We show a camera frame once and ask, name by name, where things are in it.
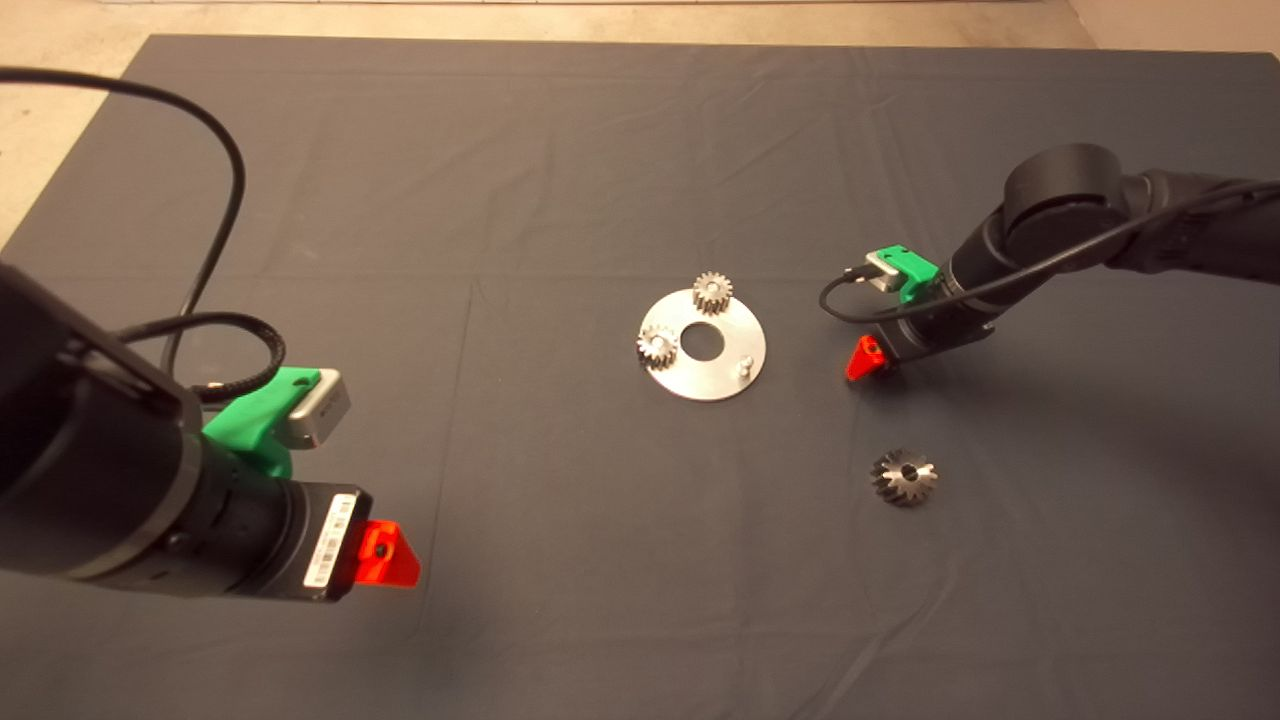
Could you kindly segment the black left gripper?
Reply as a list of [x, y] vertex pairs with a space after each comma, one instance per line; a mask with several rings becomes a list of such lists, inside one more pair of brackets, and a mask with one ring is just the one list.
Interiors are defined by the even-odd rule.
[[335, 603], [357, 585], [411, 589], [422, 564], [399, 523], [369, 520], [357, 487], [292, 483], [285, 534], [266, 565], [262, 597]]

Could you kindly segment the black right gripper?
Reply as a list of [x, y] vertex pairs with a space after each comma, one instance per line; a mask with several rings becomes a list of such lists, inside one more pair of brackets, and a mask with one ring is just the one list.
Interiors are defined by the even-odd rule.
[[937, 354], [983, 341], [995, 332], [998, 293], [951, 301], [941, 309], [873, 324], [855, 343], [845, 368], [854, 383]]

